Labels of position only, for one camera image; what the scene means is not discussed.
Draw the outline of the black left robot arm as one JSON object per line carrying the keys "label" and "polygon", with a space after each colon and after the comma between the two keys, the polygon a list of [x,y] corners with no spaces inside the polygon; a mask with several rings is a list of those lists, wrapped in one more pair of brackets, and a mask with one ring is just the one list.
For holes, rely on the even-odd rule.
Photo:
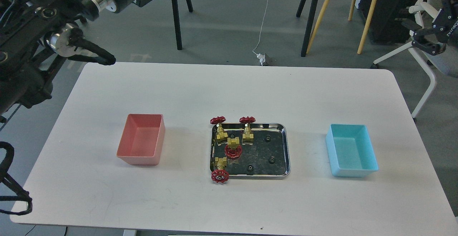
{"label": "black left robot arm", "polygon": [[10,0],[1,14],[1,114],[15,104],[31,108],[51,99],[52,81],[66,60],[116,63],[113,54],[85,39],[77,20],[151,1]]}

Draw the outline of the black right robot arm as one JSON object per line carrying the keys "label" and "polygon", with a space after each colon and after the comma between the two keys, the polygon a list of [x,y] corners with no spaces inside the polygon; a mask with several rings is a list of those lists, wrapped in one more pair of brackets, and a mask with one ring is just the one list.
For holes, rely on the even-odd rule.
{"label": "black right robot arm", "polygon": [[427,12],[433,18],[431,27],[424,27],[412,20],[402,22],[402,25],[411,32],[412,47],[433,56],[445,52],[447,45],[457,48],[457,0],[440,0],[440,2],[442,7],[439,10],[422,0],[409,8],[410,13]]}

